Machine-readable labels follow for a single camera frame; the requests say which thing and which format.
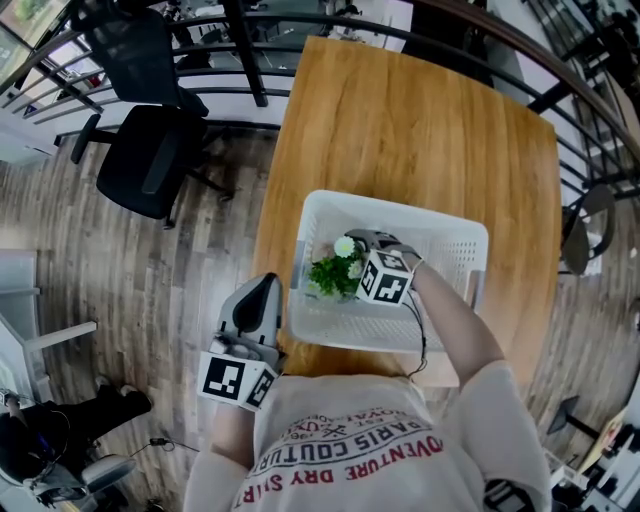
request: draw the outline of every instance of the chair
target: chair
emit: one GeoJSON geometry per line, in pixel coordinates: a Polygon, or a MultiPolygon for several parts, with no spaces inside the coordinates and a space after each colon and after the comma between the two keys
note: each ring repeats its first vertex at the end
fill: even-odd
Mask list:
{"type": "Polygon", "coordinates": [[[589,260],[602,255],[611,245],[615,233],[615,199],[606,185],[597,185],[571,206],[562,209],[561,259],[566,271],[561,273],[582,275],[589,260]],[[591,247],[584,222],[586,216],[606,212],[606,221],[600,242],[591,247]]]}
{"type": "Polygon", "coordinates": [[[128,210],[175,224],[171,209],[186,175],[226,190],[196,169],[203,152],[208,110],[195,94],[178,86],[170,34],[162,15],[141,8],[125,12],[114,0],[81,0],[71,27],[82,32],[113,89],[123,101],[147,103],[131,109],[117,133],[97,129],[89,118],[71,154],[78,164],[89,141],[111,144],[98,174],[98,190],[128,210]]]}

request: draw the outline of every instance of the desk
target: desk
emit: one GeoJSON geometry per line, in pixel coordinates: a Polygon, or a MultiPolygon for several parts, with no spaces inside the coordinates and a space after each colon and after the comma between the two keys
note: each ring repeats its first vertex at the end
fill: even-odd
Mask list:
{"type": "MultiPolygon", "coordinates": [[[[480,315],[521,383],[542,349],[560,248],[560,179],[553,127],[462,75],[362,44],[307,40],[276,146],[253,273],[289,287],[305,197],[329,189],[482,222],[489,262],[480,315]]],[[[295,342],[296,375],[399,375],[419,357],[295,342]]],[[[455,386],[444,354],[416,381],[455,386]]]]}

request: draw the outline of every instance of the floor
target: floor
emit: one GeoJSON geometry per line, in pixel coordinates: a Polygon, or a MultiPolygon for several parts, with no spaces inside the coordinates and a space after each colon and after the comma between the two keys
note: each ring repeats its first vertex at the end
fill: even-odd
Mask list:
{"type": "MultiPolygon", "coordinates": [[[[130,454],[157,436],[192,447],[204,442],[210,403],[195,399],[198,354],[222,301],[249,276],[276,137],[235,132],[212,146],[210,176],[233,184],[236,197],[221,203],[188,181],[169,232],[98,194],[106,146],[90,145],[79,167],[69,162],[72,139],[43,165],[0,167],[0,246],[39,251],[42,330],[98,322],[94,335],[45,351],[56,400],[91,398],[93,377],[105,373],[154,401],[150,414],[103,438],[104,453],[130,454]]],[[[640,343],[627,309],[640,292],[640,258],[629,254],[640,247],[640,209],[628,201],[618,206],[603,274],[560,278],[543,356],[522,390],[543,444],[565,460],[579,460],[589,439],[571,427],[546,436],[560,400],[579,394],[577,416],[600,428],[624,406],[637,375],[640,343]]],[[[455,394],[431,391],[432,409],[442,413],[455,394]]],[[[124,482],[132,509],[155,497],[167,510],[181,510],[193,458],[181,447],[136,455],[139,471],[124,482]]]]}

